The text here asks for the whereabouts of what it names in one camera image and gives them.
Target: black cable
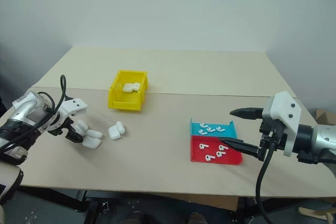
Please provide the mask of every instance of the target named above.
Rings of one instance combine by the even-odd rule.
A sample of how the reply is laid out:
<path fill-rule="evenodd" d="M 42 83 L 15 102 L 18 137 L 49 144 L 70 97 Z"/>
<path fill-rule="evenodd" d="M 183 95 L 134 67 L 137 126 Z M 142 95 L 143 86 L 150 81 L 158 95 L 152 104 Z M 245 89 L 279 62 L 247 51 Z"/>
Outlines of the black cable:
<path fill-rule="evenodd" d="M 53 98 L 50 96 L 50 94 L 48 94 L 47 92 L 44 92 L 44 91 L 41 91 L 41 92 L 38 92 L 38 94 L 44 94 L 46 95 L 49 100 L 51 101 L 51 109 L 54 110 L 55 109 L 55 101 L 53 100 Z"/>
<path fill-rule="evenodd" d="M 269 151 L 268 151 L 266 159 L 265 159 L 265 161 L 262 164 L 262 167 L 260 169 L 258 179 L 257 179 L 257 184 L 256 184 L 257 205 L 258 205 L 258 208 L 259 208 L 259 211 L 260 211 L 261 215 L 267 221 L 268 224 L 273 224 L 273 222 L 268 218 L 267 213 L 265 212 L 264 207 L 262 206 L 261 197 L 260 197 L 260 187 L 261 187 L 262 178 L 264 177 L 265 171 L 266 171 L 266 169 L 269 165 L 269 162 L 271 161 L 271 158 L 272 158 L 274 150 L 276 149 L 276 146 L 277 146 L 276 143 L 271 143 L 270 144 Z"/>
<path fill-rule="evenodd" d="M 26 131 L 25 133 L 21 134 L 20 136 L 17 136 L 13 140 L 11 140 L 8 143 L 1 146 L 0 147 L 0 154 L 4 153 L 4 152 L 7 152 L 7 151 L 19 146 L 23 142 L 25 142 L 26 141 L 24 139 L 25 136 L 27 136 L 31 132 L 37 130 L 38 128 L 42 127 L 45 123 L 47 123 L 52 118 L 53 115 L 56 114 L 56 112 L 58 111 L 59 107 L 61 106 L 61 104 L 62 104 L 62 102 L 65 98 L 65 92 L 66 92 L 66 88 L 67 88 L 67 80 L 66 80 L 66 77 L 64 76 L 64 74 L 61 75 L 60 82 L 61 82 L 62 95 L 61 95 L 61 98 L 59 99 L 59 102 L 58 102 L 57 106 L 52 111 L 50 111 L 49 114 L 47 114 L 44 118 L 42 118 L 41 121 L 39 121 L 37 124 L 35 124 L 35 126 L 32 127 L 29 131 Z"/>

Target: white wall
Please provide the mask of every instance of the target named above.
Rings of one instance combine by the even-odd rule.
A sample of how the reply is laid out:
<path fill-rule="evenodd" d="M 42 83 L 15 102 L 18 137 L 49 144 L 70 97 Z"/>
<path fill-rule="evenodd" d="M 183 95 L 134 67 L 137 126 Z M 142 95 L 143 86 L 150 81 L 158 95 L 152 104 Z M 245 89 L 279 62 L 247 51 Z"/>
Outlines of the white wall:
<path fill-rule="evenodd" d="M 6 104 L 72 45 L 266 51 L 311 111 L 336 111 L 336 0 L 0 0 Z"/>

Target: red plastic tray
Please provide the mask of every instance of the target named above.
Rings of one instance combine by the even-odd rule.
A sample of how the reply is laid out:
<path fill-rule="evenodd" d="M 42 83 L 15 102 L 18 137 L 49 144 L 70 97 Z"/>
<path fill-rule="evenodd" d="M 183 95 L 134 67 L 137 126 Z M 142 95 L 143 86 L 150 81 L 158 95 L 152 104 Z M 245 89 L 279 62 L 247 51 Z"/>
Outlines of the red plastic tray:
<path fill-rule="evenodd" d="M 199 148 L 199 144 L 206 144 L 209 147 L 204 149 Z M 232 148 L 224 150 L 225 155 L 221 157 L 216 156 L 216 152 L 219 151 L 219 145 L 224 145 L 217 137 L 212 136 L 191 136 L 191 161 L 203 162 L 203 163 L 214 163 L 214 164 L 226 164 L 226 165 L 239 165 L 243 161 L 243 157 L 240 152 L 235 151 Z M 215 159 L 211 161 L 205 160 L 205 155 L 215 156 Z"/>

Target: yellow bin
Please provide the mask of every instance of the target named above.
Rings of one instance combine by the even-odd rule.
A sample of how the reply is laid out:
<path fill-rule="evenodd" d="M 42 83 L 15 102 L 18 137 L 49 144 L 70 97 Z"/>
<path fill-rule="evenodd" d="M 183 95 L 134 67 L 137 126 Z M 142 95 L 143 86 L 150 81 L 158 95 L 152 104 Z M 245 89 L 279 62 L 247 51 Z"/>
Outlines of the yellow bin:
<path fill-rule="evenodd" d="M 138 92 L 122 92 L 125 83 L 140 83 Z M 148 88 L 147 72 L 119 70 L 112 86 L 109 89 L 109 108 L 119 110 L 141 110 L 145 102 L 145 93 Z"/>

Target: robotic arm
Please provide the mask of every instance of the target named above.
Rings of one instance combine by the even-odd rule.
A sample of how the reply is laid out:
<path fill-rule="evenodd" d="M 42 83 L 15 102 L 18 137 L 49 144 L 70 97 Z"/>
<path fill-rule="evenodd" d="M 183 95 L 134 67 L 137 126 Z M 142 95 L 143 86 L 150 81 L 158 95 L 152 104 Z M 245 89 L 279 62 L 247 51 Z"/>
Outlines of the robotic arm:
<path fill-rule="evenodd" d="M 299 124 L 301 107 L 286 91 L 269 98 L 264 108 L 242 108 L 230 114 L 243 119 L 262 119 L 259 147 L 231 137 L 219 139 L 237 151 L 264 161 L 257 179 L 256 200 L 268 223 L 272 222 L 261 204 L 260 186 L 274 151 L 283 150 L 284 156 L 297 153 L 298 161 L 306 164 L 324 163 L 336 177 L 336 126 Z"/>
<path fill-rule="evenodd" d="M 66 138 L 81 143 L 83 137 L 71 126 L 76 116 L 86 112 L 87 105 L 81 99 L 66 96 L 66 79 L 61 76 L 62 96 L 55 107 L 52 97 L 46 92 L 28 91 L 13 102 L 14 113 L 0 127 L 0 205 L 11 199 L 23 179 L 17 165 L 23 163 L 28 150 L 42 133 L 60 135 L 68 129 Z"/>

